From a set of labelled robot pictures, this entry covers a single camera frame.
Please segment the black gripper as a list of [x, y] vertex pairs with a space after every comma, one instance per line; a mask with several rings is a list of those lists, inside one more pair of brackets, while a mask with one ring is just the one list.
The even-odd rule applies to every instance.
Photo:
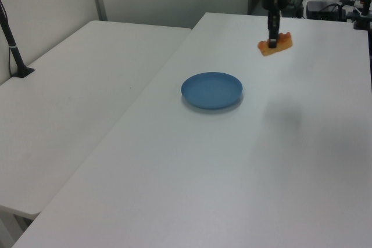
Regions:
[[268, 31], [269, 31], [269, 42], [268, 46], [270, 49], [277, 47], [277, 38], [280, 32], [281, 23], [281, 12], [273, 13], [274, 11], [281, 11], [288, 6], [288, 0], [262, 0], [262, 8], [268, 13]]

